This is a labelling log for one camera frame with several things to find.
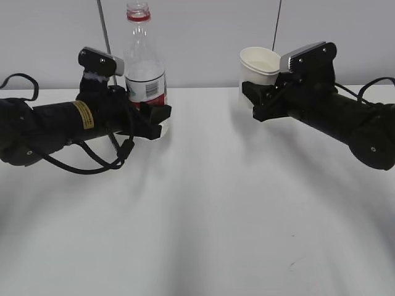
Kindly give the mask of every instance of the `yellow warning label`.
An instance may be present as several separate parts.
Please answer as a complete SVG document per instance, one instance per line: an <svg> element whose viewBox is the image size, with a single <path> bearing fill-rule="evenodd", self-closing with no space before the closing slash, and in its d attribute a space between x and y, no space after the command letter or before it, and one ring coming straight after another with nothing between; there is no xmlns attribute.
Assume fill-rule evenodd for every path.
<svg viewBox="0 0 395 296"><path fill-rule="evenodd" d="M74 106L78 109L81 114L84 130L94 128L93 116L89 107L83 101L73 102Z"/></svg>

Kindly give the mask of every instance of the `tabletop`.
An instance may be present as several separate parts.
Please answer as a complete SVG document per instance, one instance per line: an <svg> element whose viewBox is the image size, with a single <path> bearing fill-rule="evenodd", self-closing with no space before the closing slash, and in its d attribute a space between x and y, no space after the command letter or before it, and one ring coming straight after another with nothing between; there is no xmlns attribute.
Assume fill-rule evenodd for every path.
<svg viewBox="0 0 395 296"><path fill-rule="evenodd" d="M253 120L237 88L169 89L168 102L168 133L136 139L119 171L0 163L2 296L395 295L395 169L291 118ZM89 144L115 159L108 139ZM78 147L54 156L96 167Z"/></svg>

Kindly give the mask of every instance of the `paper cup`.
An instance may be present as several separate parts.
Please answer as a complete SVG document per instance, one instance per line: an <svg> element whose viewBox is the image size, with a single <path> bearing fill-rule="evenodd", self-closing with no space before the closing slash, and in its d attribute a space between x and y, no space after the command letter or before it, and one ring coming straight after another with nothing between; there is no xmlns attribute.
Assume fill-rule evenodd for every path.
<svg viewBox="0 0 395 296"><path fill-rule="evenodd" d="M280 56L263 47L248 47L240 52L239 103L252 109L253 104L243 94L245 81L261 85L275 84L280 72Z"/></svg>

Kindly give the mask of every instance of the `plastic bottle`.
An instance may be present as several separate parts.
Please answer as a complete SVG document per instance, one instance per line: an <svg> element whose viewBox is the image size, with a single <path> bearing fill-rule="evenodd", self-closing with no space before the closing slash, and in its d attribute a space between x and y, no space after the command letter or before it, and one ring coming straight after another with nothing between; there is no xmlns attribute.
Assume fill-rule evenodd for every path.
<svg viewBox="0 0 395 296"><path fill-rule="evenodd" d="M139 108L140 102L167 104L165 67L157 55L149 36L151 13L147 3L127 4L129 24L128 45L125 49L125 80L129 100ZM163 136L168 130L168 120L162 124Z"/></svg>

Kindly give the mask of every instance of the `black robotic arm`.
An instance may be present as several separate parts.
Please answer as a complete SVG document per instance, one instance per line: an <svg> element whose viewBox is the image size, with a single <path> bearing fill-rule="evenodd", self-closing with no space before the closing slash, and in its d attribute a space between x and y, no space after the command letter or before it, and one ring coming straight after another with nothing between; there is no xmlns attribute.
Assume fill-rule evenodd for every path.
<svg viewBox="0 0 395 296"><path fill-rule="evenodd" d="M14 76L30 80L34 85L32 99L0 99L0 159L17 166L29 166L42 158L72 173L94 175L119 169L134 147L133 137L157 139L162 121L170 117L171 106L142 103L137 110L120 86L107 86L113 75L123 75L123 60L85 47L78 61L85 70L80 93L73 102L31 108L26 101L38 97L38 83L28 75ZM128 136L120 145L113 133ZM98 157L85 141L108 135L117 150L117 159L107 163ZM98 164L95 170L68 166L51 156L64 146L77 144Z"/></svg>
<svg viewBox="0 0 395 296"><path fill-rule="evenodd" d="M259 121L293 117L347 144L364 164L379 170L395 165L395 105L373 104L363 98L379 78L358 94L335 83L333 43L316 43L281 57L275 85L244 82L243 94L254 104ZM343 88L356 100L338 94Z"/></svg>

